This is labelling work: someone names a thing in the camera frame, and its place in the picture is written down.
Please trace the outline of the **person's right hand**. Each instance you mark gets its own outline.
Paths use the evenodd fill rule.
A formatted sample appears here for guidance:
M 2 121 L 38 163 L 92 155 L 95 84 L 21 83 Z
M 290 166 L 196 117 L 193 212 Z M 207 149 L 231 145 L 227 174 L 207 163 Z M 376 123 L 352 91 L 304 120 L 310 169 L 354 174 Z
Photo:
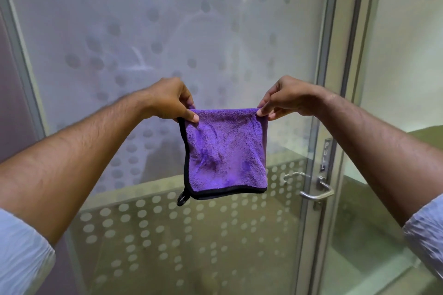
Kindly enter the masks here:
M 265 93 L 258 104 L 257 116 L 268 118 L 273 109 L 288 109 L 289 114 L 318 117 L 328 99 L 334 96 L 322 86 L 285 75 Z

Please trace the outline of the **person's left hand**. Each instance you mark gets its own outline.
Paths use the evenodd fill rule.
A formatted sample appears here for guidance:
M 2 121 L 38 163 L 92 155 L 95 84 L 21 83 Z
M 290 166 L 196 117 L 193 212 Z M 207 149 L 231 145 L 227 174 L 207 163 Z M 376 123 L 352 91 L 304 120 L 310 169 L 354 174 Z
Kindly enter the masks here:
M 195 108 L 191 92 L 178 77 L 158 80 L 158 82 L 140 91 L 140 99 L 144 118 L 170 119 L 172 103 L 183 103 L 191 110 Z

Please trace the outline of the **purple microfiber cloth black trim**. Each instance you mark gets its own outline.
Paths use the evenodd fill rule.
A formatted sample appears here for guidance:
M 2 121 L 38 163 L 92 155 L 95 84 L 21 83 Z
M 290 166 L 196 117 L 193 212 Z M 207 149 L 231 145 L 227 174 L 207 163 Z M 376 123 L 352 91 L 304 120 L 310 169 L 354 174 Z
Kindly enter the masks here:
M 268 118 L 258 117 L 257 110 L 194 109 L 198 123 L 178 119 L 185 162 L 184 190 L 177 206 L 190 198 L 208 200 L 267 191 Z

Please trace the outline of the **person's right forearm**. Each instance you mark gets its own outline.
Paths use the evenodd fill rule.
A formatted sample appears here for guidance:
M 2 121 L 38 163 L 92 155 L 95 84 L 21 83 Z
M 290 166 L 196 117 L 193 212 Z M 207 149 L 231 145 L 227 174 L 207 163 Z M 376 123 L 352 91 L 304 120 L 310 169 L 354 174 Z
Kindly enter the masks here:
M 443 152 L 316 87 L 326 127 L 399 225 L 443 194 Z

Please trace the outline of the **person's left forearm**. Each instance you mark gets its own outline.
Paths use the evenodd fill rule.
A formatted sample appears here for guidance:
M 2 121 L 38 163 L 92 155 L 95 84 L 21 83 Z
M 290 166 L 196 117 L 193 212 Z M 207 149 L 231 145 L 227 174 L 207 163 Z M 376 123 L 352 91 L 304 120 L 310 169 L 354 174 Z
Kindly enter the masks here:
M 124 96 L 0 163 L 0 210 L 55 245 L 131 131 L 148 117 L 149 90 Z

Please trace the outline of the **frosted dotted glass door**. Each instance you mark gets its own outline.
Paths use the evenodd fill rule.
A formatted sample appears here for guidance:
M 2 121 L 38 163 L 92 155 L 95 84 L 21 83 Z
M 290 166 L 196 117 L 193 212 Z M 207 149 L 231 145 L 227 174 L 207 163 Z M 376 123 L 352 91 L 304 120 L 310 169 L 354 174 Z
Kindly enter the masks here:
M 295 295 L 318 123 L 247 126 L 281 76 L 316 82 L 334 0 L 3 0 L 38 136 L 160 78 L 200 124 L 131 131 L 71 223 L 42 295 Z M 221 127 L 203 110 L 229 109 Z

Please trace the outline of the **black door sign plate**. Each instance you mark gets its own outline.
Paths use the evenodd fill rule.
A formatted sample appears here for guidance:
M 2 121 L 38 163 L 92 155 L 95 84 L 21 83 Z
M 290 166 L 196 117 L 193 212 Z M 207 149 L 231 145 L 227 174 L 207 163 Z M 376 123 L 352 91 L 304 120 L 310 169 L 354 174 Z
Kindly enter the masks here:
M 327 172 L 327 169 L 329 167 L 329 161 L 330 161 L 330 156 L 331 156 L 331 149 L 332 149 L 332 145 L 333 145 L 333 140 L 334 140 L 333 138 L 328 138 L 328 139 L 324 140 L 319 173 Z

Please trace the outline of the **white right shirt sleeve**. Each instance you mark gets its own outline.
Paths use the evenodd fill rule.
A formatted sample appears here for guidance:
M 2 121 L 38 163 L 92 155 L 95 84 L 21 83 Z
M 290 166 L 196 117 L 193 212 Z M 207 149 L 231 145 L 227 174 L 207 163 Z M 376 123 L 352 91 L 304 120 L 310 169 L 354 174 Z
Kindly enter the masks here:
M 413 214 L 402 230 L 410 250 L 443 282 L 443 194 Z

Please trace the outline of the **white shirt sleeve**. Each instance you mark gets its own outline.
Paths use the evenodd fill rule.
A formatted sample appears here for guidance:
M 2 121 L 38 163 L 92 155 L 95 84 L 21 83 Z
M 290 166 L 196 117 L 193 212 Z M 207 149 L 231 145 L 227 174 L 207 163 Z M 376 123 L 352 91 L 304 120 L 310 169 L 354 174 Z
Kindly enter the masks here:
M 443 282 L 443 194 L 413 214 L 402 230 L 410 250 Z
M 0 209 L 0 295 L 35 295 L 56 262 L 49 242 Z

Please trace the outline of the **white left shirt sleeve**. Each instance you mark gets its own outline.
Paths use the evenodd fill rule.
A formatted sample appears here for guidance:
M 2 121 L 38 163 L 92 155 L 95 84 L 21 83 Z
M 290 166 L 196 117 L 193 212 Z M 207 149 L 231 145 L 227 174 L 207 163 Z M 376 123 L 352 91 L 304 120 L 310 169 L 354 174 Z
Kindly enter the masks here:
M 35 295 L 56 262 L 49 242 L 0 209 L 0 295 Z

